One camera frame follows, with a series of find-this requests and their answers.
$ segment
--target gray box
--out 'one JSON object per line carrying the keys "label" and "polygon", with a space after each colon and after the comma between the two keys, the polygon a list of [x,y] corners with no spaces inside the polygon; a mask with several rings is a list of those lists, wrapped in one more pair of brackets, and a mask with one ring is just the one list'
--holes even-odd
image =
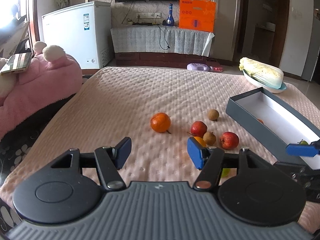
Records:
{"label": "gray box", "polygon": [[320,169],[320,155],[290,156],[285,148],[289,143],[320,138],[320,130],[297,110],[264,88],[231,97],[226,113],[254,136],[279,162],[307,165]]}

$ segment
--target wall socket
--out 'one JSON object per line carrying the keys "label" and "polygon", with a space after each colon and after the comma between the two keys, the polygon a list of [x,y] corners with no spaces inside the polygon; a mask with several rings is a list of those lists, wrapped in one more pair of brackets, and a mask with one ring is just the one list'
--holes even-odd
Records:
{"label": "wall socket", "polygon": [[137,19],[161,19],[161,13],[136,13]]}

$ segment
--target tv stand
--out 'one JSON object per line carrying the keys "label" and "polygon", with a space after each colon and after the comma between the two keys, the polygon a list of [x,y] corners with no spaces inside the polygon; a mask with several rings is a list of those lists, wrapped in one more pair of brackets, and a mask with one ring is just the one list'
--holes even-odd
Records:
{"label": "tv stand", "polygon": [[[117,65],[176,68],[187,68],[189,63],[207,64],[214,37],[209,32],[162,25],[126,25],[111,29],[111,34]],[[167,48],[168,42],[170,49],[161,49],[159,42],[162,48]]]}

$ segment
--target green fruit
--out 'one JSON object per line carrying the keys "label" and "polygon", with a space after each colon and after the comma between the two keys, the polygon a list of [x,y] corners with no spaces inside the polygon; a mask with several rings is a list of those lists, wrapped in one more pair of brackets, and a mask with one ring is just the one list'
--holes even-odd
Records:
{"label": "green fruit", "polygon": [[299,142],[299,145],[309,145],[305,140],[302,140],[301,142]]}
{"label": "green fruit", "polygon": [[231,169],[229,169],[229,168],[222,169],[221,178],[225,178],[226,176],[228,176],[230,173],[230,170]]}

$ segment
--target orange box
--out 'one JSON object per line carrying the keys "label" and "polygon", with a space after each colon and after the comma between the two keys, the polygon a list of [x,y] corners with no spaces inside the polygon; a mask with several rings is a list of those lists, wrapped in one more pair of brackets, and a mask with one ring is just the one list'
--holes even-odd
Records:
{"label": "orange box", "polygon": [[210,0],[180,0],[179,28],[213,32],[215,12]]}

